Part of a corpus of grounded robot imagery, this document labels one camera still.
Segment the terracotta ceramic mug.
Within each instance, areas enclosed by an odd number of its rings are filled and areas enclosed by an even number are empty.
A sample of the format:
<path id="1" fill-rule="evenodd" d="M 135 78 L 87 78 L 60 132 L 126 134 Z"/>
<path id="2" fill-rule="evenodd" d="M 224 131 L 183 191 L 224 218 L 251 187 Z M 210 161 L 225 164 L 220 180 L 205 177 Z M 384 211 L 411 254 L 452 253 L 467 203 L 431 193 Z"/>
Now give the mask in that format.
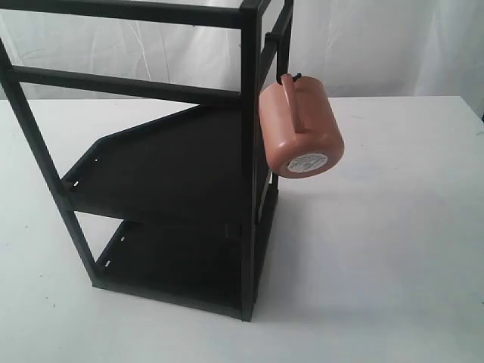
<path id="1" fill-rule="evenodd" d="M 268 167 L 280 177 L 312 177 L 343 157 L 343 137 L 316 78 L 282 75 L 260 93 L 259 121 Z"/>

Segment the black metal shelf rack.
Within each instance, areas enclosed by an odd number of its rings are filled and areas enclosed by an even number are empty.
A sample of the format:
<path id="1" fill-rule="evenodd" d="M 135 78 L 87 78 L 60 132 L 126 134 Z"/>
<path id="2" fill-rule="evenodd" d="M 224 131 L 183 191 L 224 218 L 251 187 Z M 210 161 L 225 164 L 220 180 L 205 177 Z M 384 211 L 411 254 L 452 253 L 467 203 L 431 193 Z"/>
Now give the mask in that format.
<path id="1" fill-rule="evenodd" d="M 236 8 L 166 2 L 3 1 L 4 10 L 236 29 L 238 92 L 11 63 L 1 84 L 94 287 L 249 321 L 278 201 L 258 98 L 276 46 L 267 1 Z M 286 1 L 270 32 L 290 32 Z M 98 139 L 59 176 L 23 83 L 177 101 L 188 109 Z"/>

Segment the black metal hook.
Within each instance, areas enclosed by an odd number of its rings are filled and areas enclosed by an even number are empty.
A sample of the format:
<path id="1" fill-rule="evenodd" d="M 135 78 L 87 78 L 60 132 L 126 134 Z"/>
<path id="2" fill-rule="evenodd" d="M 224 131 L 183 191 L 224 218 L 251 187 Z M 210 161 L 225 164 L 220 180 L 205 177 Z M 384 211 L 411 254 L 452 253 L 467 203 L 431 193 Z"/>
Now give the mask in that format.
<path id="1" fill-rule="evenodd" d="M 276 46 L 277 51 L 277 66 L 276 66 L 276 81 L 279 85 L 282 84 L 281 77 L 288 74 L 289 67 L 289 53 L 290 53 L 290 32 L 283 35 L 270 32 L 265 35 L 265 40 L 269 44 Z"/>

